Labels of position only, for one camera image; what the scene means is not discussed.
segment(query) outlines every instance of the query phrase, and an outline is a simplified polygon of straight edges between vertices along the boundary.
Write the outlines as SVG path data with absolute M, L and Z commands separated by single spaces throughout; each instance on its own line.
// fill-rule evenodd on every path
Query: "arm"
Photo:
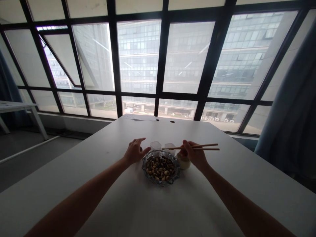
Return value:
M 115 180 L 133 163 L 141 160 L 150 147 L 142 152 L 145 138 L 132 141 L 122 159 L 85 183 L 52 209 L 25 236 L 74 236 L 95 210 Z
M 208 164 L 202 150 L 194 151 L 190 147 L 190 145 L 198 144 L 183 140 L 183 145 L 186 150 L 181 150 L 181 153 L 188 153 L 191 162 L 213 186 L 245 236 L 294 236 L 281 223 L 249 200 L 213 170 Z

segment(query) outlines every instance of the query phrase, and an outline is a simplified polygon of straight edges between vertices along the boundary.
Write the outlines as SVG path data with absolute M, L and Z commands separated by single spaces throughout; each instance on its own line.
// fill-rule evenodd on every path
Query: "crystal bowl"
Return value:
M 165 158 L 169 158 L 173 165 L 174 165 L 174 169 L 175 169 L 175 173 L 174 175 L 172 175 L 170 177 L 169 180 L 167 181 L 161 181 L 161 180 L 156 180 L 154 178 L 152 178 L 147 172 L 146 172 L 146 162 L 149 158 L 151 157 L 158 157 L 159 159 L 165 159 Z M 159 185 L 162 187 L 166 187 L 168 185 L 171 185 L 174 183 L 174 181 L 180 177 L 180 165 L 178 163 L 178 160 L 170 153 L 170 152 L 166 152 L 164 150 L 152 150 L 150 152 L 148 152 L 145 157 L 143 158 L 143 166 L 142 169 L 144 170 L 145 176 L 155 185 Z

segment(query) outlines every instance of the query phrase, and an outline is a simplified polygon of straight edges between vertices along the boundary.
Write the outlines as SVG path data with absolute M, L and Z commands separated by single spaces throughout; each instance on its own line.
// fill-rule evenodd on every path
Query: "gray floor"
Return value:
M 40 133 L 15 130 L 10 134 L 0 133 L 0 160 L 43 142 Z
M 14 131 L 9 135 L 0 135 L 1 159 L 42 141 L 41 135 L 33 132 Z M 60 137 L 0 164 L 0 193 L 81 141 Z

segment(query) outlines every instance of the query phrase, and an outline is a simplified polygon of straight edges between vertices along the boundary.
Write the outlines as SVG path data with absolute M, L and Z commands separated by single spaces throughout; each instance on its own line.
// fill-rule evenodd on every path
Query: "glass window pane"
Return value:
M 116 14 L 162 11 L 163 0 L 115 0 Z
M 81 90 L 79 87 L 75 87 L 71 80 L 69 80 L 67 74 L 63 70 L 63 68 L 60 66 L 48 46 L 42 42 L 42 45 L 44 47 L 44 52 L 46 55 L 46 58 L 48 60 L 48 64 L 50 67 L 50 70 L 52 72 L 54 82 L 57 88 L 60 89 L 74 89 L 74 90 Z
M 201 121 L 222 131 L 237 132 L 248 109 L 249 105 L 206 102 Z
M 19 92 L 20 92 L 21 99 L 24 103 L 33 103 L 27 90 L 19 89 Z
M 91 116 L 117 119 L 116 99 L 114 95 L 87 94 Z
M 122 96 L 124 114 L 154 115 L 155 98 Z
M 88 116 L 85 99 L 82 93 L 58 92 L 58 94 L 66 114 Z
M 246 128 L 244 129 L 244 133 L 260 135 L 264 127 L 264 124 L 267 121 L 270 109 L 270 106 L 257 106 Z
M 168 10 L 219 7 L 223 6 L 224 4 L 225 0 L 169 0 Z
M 296 15 L 296 11 L 234 15 L 227 33 L 244 32 L 246 37 L 231 44 L 226 44 L 226 37 L 208 96 L 254 99 Z M 222 87 L 230 91 L 212 91 Z
M 61 0 L 28 0 L 34 21 L 65 19 Z
M 102 16 L 108 14 L 106 0 L 67 0 L 71 18 Z
M 159 99 L 158 117 L 193 120 L 197 105 L 191 100 Z
M 214 24 L 170 24 L 164 92 L 197 93 Z
M 29 86 L 50 87 L 30 30 L 6 31 Z
M 109 24 L 77 25 L 73 33 L 86 88 L 114 91 Z
M 289 0 L 237 0 L 236 5 L 266 3 L 266 2 L 283 2 L 283 1 L 289 1 Z
M 46 40 L 76 85 L 80 85 L 78 69 L 69 35 L 46 35 Z
M 123 92 L 156 93 L 161 20 L 118 23 Z
M 35 102 L 39 110 L 59 113 L 54 95 L 51 91 L 35 91 L 31 90 Z
M 26 22 L 19 0 L 0 1 L 0 23 L 11 24 Z
M 0 51 L 2 52 L 2 55 L 3 55 L 7 65 L 8 65 L 8 68 L 11 72 L 11 75 L 12 75 L 14 81 L 15 81 L 15 84 L 17 86 L 24 86 L 24 83 L 21 79 L 21 76 L 20 76 L 20 74 L 19 74 L 19 72 L 18 72 L 18 70 L 13 62 L 13 59 L 9 53 L 9 50 L 8 50 L 2 36 L 0 36 Z
M 68 29 L 68 27 L 67 26 L 37 26 L 36 29 L 38 31 L 42 31 L 42 30 Z
M 313 21 L 316 17 L 316 10 L 310 10 L 304 19 L 300 29 L 298 30 L 296 36 L 294 37 L 290 47 L 284 55 L 279 67 L 277 68 L 273 78 L 267 87 L 262 100 L 274 101 L 279 87 L 290 68 L 293 59 L 295 58 L 300 46 L 302 45 L 309 29 L 311 28 Z

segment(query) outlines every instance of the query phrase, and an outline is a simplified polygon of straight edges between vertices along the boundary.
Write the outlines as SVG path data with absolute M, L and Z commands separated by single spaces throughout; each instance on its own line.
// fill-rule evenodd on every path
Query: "small bottle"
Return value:
M 188 156 L 183 156 L 180 152 L 177 154 L 177 160 L 183 170 L 187 170 L 191 165 L 191 161 Z

